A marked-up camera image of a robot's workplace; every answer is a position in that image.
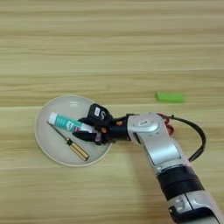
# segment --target wooden table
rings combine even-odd
[[[223,34],[223,1],[0,0],[0,223],[172,223],[134,144],[78,169],[39,149],[35,117],[60,95],[91,98],[114,116],[198,123],[208,144],[193,168],[224,210]],[[157,103],[158,90],[183,92],[187,103]],[[190,156],[198,136],[174,125]]]

